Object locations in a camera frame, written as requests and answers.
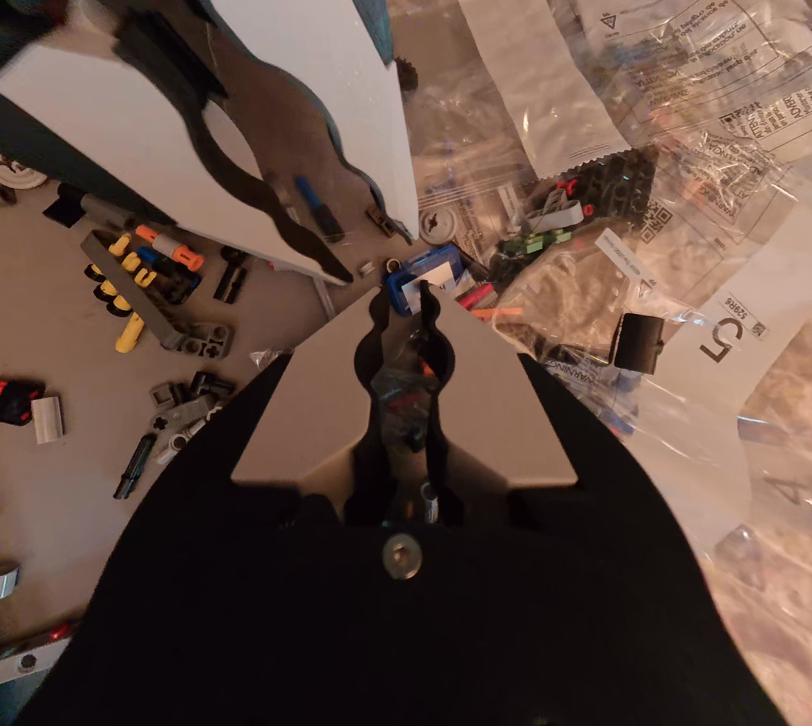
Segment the cluster of grey toy connectors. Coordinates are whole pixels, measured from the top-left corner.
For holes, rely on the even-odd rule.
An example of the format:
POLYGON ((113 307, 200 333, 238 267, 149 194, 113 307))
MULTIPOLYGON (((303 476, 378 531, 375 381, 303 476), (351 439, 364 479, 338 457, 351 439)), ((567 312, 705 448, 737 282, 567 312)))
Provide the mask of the cluster of grey toy connectors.
POLYGON ((149 392, 155 415, 155 462, 170 463, 236 393, 237 385, 214 372, 198 370, 188 383, 165 382, 149 392))

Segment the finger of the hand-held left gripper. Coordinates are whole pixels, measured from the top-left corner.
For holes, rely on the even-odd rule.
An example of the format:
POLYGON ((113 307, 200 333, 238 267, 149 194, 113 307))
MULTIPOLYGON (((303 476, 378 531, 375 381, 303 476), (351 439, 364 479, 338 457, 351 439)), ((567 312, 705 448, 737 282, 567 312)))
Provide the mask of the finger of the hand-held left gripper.
POLYGON ((408 242, 417 188, 386 0, 202 0, 253 59, 323 114, 340 163, 408 242))
POLYGON ((121 60, 42 43, 2 71, 2 96, 176 225, 333 285, 353 276, 286 212, 236 126, 211 103, 184 116, 121 60))

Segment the orange and grey toy pin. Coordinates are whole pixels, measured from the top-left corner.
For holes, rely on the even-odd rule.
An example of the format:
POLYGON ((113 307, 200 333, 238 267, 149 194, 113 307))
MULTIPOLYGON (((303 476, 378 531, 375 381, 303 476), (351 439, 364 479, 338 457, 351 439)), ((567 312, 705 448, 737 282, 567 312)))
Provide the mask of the orange and grey toy pin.
POLYGON ((191 272, 197 272, 205 263, 205 257, 190 249, 186 244, 179 242, 173 237, 159 233, 157 230, 147 226, 136 227, 137 236, 157 250, 158 253, 166 256, 172 261, 185 266, 191 272))

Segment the black chunky toy connector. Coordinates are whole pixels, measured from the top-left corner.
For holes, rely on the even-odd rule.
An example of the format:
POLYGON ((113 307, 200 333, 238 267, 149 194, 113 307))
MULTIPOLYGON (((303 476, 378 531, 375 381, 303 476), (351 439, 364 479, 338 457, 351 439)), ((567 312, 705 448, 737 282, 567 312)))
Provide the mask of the black chunky toy connector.
POLYGON ((611 364, 621 370, 654 375, 663 352, 665 319, 653 315, 624 313, 612 339, 611 364))

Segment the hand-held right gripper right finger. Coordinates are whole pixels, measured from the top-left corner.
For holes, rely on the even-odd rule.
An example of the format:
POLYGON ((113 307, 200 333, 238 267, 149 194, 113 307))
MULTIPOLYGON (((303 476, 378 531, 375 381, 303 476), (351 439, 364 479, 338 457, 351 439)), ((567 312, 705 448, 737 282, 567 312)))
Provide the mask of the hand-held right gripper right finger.
POLYGON ((574 487, 576 471, 513 347, 438 286, 420 283, 422 356, 439 385, 425 458, 449 526, 502 521, 517 490, 574 487))

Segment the black toy piece red pins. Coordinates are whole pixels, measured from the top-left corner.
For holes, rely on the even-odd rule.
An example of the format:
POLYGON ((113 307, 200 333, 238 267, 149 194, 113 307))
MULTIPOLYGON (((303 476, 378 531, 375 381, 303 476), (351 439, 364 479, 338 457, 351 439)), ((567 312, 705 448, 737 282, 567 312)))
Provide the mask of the black toy piece red pins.
POLYGON ((24 427, 32 421, 35 400, 44 397, 44 383, 1 377, 1 423, 24 427))

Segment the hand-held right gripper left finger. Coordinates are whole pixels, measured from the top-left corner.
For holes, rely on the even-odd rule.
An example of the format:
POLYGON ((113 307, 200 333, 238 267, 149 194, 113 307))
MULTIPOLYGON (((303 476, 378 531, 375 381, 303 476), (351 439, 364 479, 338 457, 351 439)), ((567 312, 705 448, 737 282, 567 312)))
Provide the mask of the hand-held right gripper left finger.
POLYGON ((378 286, 296 348, 231 473, 235 484, 324 496, 350 525, 383 522, 390 461, 373 380, 389 320, 378 286))

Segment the dark toy beam yellow pins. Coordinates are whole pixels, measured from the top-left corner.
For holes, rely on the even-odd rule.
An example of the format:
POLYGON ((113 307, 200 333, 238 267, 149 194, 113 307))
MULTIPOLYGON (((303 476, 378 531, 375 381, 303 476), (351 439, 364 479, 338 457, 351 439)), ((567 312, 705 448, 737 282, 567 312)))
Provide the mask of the dark toy beam yellow pins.
POLYGON ((94 264, 132 307, 135 314, 145 322, 145 326, 157 338, 160 346, 167 351, 181 352, 188 339, 185 329, 178 324, 168 310, 160 305, 149 288, 136 284, 135 277, 127 274, 123 265, 108 251, 100 236, 91 231, 82 241, 80 248, 91 264, 94 264))

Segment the blue toy frame piece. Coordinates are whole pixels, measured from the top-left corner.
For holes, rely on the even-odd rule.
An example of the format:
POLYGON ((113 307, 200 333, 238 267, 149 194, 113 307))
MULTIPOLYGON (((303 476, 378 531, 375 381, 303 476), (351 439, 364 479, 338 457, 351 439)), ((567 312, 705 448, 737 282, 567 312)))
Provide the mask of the blue toy frame piece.
POLYGON ((456 290, 464 273, 461 252, 454 244, 432 247, 410 258, 387 278, 391 305, 403 317, 421 313, 422 281, 439 287, 448 295, 456 290))

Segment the grey round toy pulley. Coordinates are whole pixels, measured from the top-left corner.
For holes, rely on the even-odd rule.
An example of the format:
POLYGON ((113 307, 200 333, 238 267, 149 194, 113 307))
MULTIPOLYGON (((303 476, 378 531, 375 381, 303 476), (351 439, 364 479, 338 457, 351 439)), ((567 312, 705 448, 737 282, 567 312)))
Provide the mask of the grey round toy pulley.
POLYGON ((32 190, 49 181, 49 177, 33 168, 1 157, 1 185, 13 190, 32 190))

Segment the blue and black toy pin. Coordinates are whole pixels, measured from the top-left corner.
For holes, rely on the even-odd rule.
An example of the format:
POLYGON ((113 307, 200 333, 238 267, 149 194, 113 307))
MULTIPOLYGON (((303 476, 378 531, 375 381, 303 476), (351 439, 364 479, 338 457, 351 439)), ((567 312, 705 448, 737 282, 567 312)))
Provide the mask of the blue and black toy pin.
POLYGON ((346 234, 338 219, 334 216, 327 204, 321 200, 315 190, 313 190, 308 179, 303 175, 296 175, 294 177, 294 184, 299 195, 308 206, 310 214, 318 225, 324 239, 329 243, 339 243, 343 241, 346 234))

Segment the pile of small toy pieces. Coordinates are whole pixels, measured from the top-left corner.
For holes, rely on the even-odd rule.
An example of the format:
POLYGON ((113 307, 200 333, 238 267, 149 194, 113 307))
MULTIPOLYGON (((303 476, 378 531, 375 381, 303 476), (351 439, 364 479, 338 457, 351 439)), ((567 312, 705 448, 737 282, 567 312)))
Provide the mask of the pile of small toy pieces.
POLYGON ((410 329, 384 350, 373 377, 382 442, 391 457, 417 455, 425 449, 432 398, 440 381, 427 360, 431 341, 420 326, 410 329))

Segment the grey black toy block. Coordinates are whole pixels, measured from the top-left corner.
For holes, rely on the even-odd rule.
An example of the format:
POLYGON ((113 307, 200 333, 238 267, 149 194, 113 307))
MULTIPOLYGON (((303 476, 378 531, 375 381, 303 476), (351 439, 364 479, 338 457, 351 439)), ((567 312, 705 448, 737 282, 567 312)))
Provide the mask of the grey black toy block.
POLYGON ((133 213, 68 183, 58 184, 56 200, 42 214, 46 219, 66 228, 74 227, 84 218, 111 232, 130 232, 137 227, 137 219, 133 213))

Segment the small white toy cylinder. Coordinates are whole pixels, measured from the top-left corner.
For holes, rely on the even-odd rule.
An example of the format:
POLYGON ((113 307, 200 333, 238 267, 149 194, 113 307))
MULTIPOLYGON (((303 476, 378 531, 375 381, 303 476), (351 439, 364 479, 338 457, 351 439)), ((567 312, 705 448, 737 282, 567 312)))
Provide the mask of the small white toy cylinder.
POLYGON ((62 401, 59 396, 44 396, 31 402, 38 445, 52 444, 65 435, 62 401))

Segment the clear bag with printed warnings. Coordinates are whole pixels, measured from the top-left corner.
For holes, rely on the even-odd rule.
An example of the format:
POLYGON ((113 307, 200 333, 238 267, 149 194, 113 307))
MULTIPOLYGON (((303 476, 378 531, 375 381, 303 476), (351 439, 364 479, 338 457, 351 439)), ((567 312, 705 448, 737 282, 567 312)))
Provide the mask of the clear bag with printed warnings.
POLYGON ((664 184, 740 241, 810 145, 805 0, 547 0, 578 70, 664 184))

